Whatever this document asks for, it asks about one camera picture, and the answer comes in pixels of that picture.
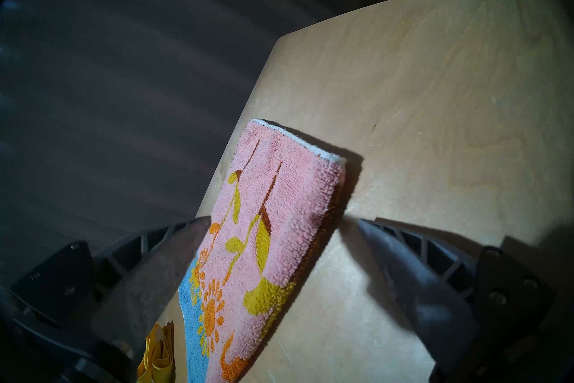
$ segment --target folded towel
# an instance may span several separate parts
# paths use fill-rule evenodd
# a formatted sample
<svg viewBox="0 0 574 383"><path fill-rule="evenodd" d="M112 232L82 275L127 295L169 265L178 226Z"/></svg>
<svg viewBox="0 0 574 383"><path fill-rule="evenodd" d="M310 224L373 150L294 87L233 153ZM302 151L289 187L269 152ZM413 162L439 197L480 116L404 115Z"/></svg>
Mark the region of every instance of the folded towel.
<svg viewBox="0 0 574 383"><path fill-rule="evenodd" d="M145 354L137 369L137 383L170 383L173 374L173 321L155 324L145 339Z"/></svg>
<svg viewBox="0 0 574 383"><path fill-rule="evenodd" d="M234 381L277 318L344 180L345 159L251 120L179 289L188 381Z"/></svg>

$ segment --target dark wooden floor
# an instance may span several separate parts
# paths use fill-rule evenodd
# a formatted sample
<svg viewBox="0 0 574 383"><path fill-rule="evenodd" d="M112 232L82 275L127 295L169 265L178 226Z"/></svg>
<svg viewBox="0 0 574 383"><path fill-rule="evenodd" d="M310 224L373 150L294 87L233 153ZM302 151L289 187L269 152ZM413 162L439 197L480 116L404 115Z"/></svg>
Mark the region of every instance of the dark wooden floor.
<svg viewBox="0 0 574 383"><path fill-rule="evenodd" d="M5 1L0 284L194 217L277 38L378 1Z"/></svg>

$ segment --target light wood surface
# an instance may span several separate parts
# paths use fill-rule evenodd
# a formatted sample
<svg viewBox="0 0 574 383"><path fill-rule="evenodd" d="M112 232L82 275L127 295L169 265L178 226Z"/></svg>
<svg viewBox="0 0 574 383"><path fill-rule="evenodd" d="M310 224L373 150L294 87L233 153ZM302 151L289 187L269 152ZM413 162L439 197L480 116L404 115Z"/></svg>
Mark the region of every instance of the light wood surface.
<svg viewBox="0 0 574 383"><path fill-rule="evenodd" d="M250 118L356 153L344 219L243 381L426 381L434 365L354 228L377 217L543 244L573 222L574 45L558 0L392 0L282 37ZM187 381L177 296L177 380Z"/></svg>

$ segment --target blue towel section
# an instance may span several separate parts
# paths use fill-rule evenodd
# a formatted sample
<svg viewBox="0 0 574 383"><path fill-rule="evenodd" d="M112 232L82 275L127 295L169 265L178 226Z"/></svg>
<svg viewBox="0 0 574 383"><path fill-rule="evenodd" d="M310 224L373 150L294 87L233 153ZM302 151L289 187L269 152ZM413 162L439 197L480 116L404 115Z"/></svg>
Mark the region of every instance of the blue towel section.
<svg viewBox="0 0 574 383"><path fill-rule="evenodd" d="M199 345L198 329L200 326L199 316L202 314L201 303L193 305L191 303L191 269L195 267L197 256L192 261L189 270L179 288L180 306L185 323L185 348L187 350L187 381L189 383L205 383L207 375L207 364L209 358L202 355L202 348Z"/></svg>

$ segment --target screw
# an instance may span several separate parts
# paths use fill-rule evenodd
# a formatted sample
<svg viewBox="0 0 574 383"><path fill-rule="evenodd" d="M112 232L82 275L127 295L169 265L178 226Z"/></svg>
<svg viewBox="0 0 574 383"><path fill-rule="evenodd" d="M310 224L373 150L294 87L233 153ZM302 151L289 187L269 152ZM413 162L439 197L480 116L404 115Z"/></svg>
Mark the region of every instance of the screw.
<svg viewBox="0 0 574 383"><path fill-rule="evenodd" d="M500 257L500 252L496 249L486 249L485 252L489 255L496 256L496 258Z"/></svg>
<svg viewBox="0 0 574 383"><path fill-rule="evenodd" d="M495 304L505 305L506 304L506 296L501 294L498 291L492 291L489 293L490 300Z"/></svg>
<svg viewBox="0 0 574 383"><path fill-rule="evenodd" d="M526 278L524 280L524 285L528 286L528 287L532 287L533 289L537 289L538 288L538 283L536 282L536 280L532 279L532 278Z"/></svg>

